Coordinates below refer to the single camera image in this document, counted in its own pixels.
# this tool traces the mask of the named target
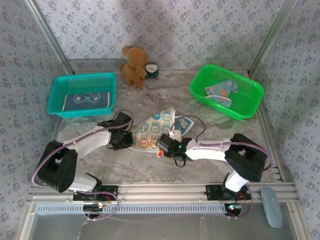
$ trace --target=bear ear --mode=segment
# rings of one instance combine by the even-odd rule
[[[122,54],[123,54],[123,55],[128,55],[129,49],[130,49],[130,47],[127,47],[127,46],[123,47],[123,48],[122,48]]]

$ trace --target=metal base plate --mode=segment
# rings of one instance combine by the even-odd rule
[[[114,195],[118,196],[118,186],[116,185],[102,185],[100,192],[109,192],[113,193]],[[73,201],[101,201],[101,202],[106,202],[106,201],[116,201],[116,199],[107,194],[96,194],[96,195],[87,195],[79,192],[75,192],[73,194]]]
[[[221,201],[221,200],[244,200],[242,196],[238,196],[239,193],[241,193],[246,200],[251,200],[251,195],[246,186],[243,186],[239,193],[232,193],[227,194],[226,192],[223,192],[221,190],[222,185],[206,185],[205,186],[205,194],[206,194],[206,199],[208,201]]]

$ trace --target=brown teddy bear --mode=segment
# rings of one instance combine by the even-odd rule
[[[137,88],[144,86],[143,79],[147,72],[145,64],[148,62],[148,55],[138,47],[127,47],[122,49],[122,54],[127,55],[127,63],[120,66],[123,80],[129,85],[135,85]]]

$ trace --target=wire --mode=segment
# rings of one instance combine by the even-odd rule
[[[73,145],[73,144],[77,144],[77,143],[81,142],[82,140],[90,137],[91,135],[94,135],[94,134],[97,134],[97,133],[100,133],[100,132],[104,132],[104,131],[108,131],[108,130],[110,130],[110,129],[120,129],[120,128],[123,128],[123,127],[125,127],[125,126],[128,126],[131,122],[133,122],[135,115],[134,115],[134,113],[133,113],[132,111],[130,111],[130,110],[120,110],[120,111],[118,111],[118,112],[121,112],[121,111],[127,111],[127,112],[131,113],[132,118],[130,119],[130,121],[128,121],[128,122],[125,123],[125,124],[119,125],[119,126],[105,127],[105,128],[98,129],[98,130],[96,130],[96,131],[91,131],[91,132],[89,132],[89,133],[87,133],[87,134],[85,134],[85,135],[77,138],[76,140],[74,140],[74,141],[72,141],[72,142],[69,142],[69,143],[67,143],[67,144],[64,144],[64,145],[58,147],[57,149],[55,149],[54,151],[52,151],[48,156],[46,156],[45,159],[44,159],[42,162],[40,162],[40,164],[39,164],[38,167],[35,169],[32,177],[31,177],[31,182],[32,182],[34,185],[38,186],[38,187],[48,187],[48,185],[36,183],[36,177],[37,177],[37,174],[38,174],[39,170],[46,164],[46,162],[49,161],[49,159],[50,159],[54,154],[60,152],[60,151],[61,151],[62,149],[64,149],[64,148],[67,148],[67,147],[69,147],[69,146],[71,146],[71,145]]]
[[[129,113],[133,114],[133,113],[132,113],[131,111],[129,111],[129,110],[122,109],[122,110],[117,111],[117,112],[114,114],[113,120],[115,120],[115,119],[117,118],[117,116],[119,115],[120,112],[129,112]],[[130,128],[129,128],[128,130],[125,130],[124,132],[126,132],[126,133],[130,132],[130,130],[132,129],[133,124],[134,124],[134,121],[131,122]]]
[[[91,211],[88,213],[87,215],[87,218],[89,221],[100,221],[100,220],[103,220],[103,219],[107,219],[107,218],[110,218],[112,215],[114,215],[117,211],[118,211],[118,208],[119,208],[119,199],[117,198],[116,195],[114,195],[113,193],[111,192],[108,192],[108,191],[96,191],[96,192],[87,192],[87,191],[77,191],[78,193],[81,193],[81,194],[88,194],[88,195],[95,195],[95,194],[107,194],[107,195],[110,195],[112,197],[115,198],[115,201],[116,201],[116,205],[114,207],[114,210],[106,215],[106,216],[103,216],[103,217],[100,217],[100,218],[91,218],[90,215],[92,214],[98,214],[99,216],[102,216],[102,214],[100,214],[99,212],[97,211]]]
[[[247,199],[246,199],[245,195],[243,195],[241,192],[239,192],[239,194],[238,194],[238,200],[239,200],[239,195],[241,195],[241,196],[244,198],[244,204],[243,204],[243,205],[245,205],[246,202],[247,202]]]
[[[107,194],[106,196],[107,196],[107,198],[108,198],[108,202],[111,203],[110,195]]]
[[[177,167],[179,167],[179,168],[184,168],[185,165],[186,165],[186,161],[183,161],[183,165],[179,165],[179,164],[177,163],[177,160],[174,160],[174,163],[175,163],[175,165],[176,165]]]
[[[253,207],[253,203],[254,203],[254,196],[253,196],[253,194],[252,194],[251,188],[249,187],[248,184],[246,184],[245,186],[248,188],[248,190],[249,190],[249,192],[250,192],[251,202],[250,202],[250,205],[249,205],[248,210],[247,210],[244,214],[238,216],[238,218],[242,218],[242,217],[244,217],[245,215],[249,214],[250,211],[251,211],[251,209],[252,209],[252,207]]]
[[[253,203],[254,203],[254,196],[253,196],[253,194],[252,194],[252,191],[251,191],[251,188],[249,187],[249,185],[246,184],[245,186],[248,188],[248,190],[249,190],[249,192],[250,192],[250,197],[251,197],[251,202],[250,202],[249,208],[248,208],[248,210],[247,210],[244,214],[242,214],[242,215],[240,215],[240,216],[236,216],[236,215],[234,215],[234,214],[232,214],[232,213],[230,213],[230,212],[227,212],[225,215],[226,215],[226,216],[229,216],[229,218],[230,218],[230,216],[231,216],[231,217],[234,217],[235,219],[237,219],[237,218],[243,218],[244,216],[246,216],[246,215],[248,215],[248,214],[250,213],[250,211],[251,211],[251,209],[252,209],[252,207],[253,207]]]
[[[235,204],[238,202],[238,200],[239,200],[239,194],[238,194],[237,199],[236,199],[235,202],[233,203],[233,205],[235,205]]]
[[[267,171],[268,169],[270,169],[273,164],[274,164],[274,161],[273,161],[273,158],[272,156],[270,155],[270,153],[265,150],[264,148],[260,147],[260,146],[257,146],[255,144],[251,144],[251,143],[247,143],[247,142],[237,142],[237,141],[231,141],[231,142],[222,142],[222,143],[213,143],[213,144],[205,144],[205,143],[200,143],[198,141],[198,138],[206,131],[206,125],[204,123],[204,121],[202,121],[199,117],[197,116],[194,116],[194,115],[183,115],[179,118],[177,118],[174,123],[172,124],[171,128],[170,128],[170,132],[171,130],[173,129],[173,127],[175,126],[175,124],[182,118],[195,118],[197,120],[199,120],[202,125],[203,125],[203,130],[202,132],[200,132],[196,137],[195,137],[195,141],[196,143],[199,144],[199,146],[203,146],[203,147],[221,147],[221,146],[231,146],[231,145],[242,145],[242,146],[246,146],[246,147],[249,147],[249,148],[253,148],[253,149],[257,149],[261,152],[263,152],[269,159],[270,159],[270,163],[269,165],[263,169],[263,171]]]

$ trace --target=plastic basket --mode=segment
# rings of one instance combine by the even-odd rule
[[[230,108],[206,98],[205,88],[233,79],[239,87],[239,92],[231,92]],[[190,92],[196,101],[207,105],[233,119],[251,118],[257,112],[265,90],[256,81],[229,71],[216,65],[203,66],[190,84]]]
[[[110,106],[105,108],[62,111],[66,95],[110,92]],[[111,114],[116,103],[116,75],[113,72],[58,76],[52,85],[47,111],[62,118]]]

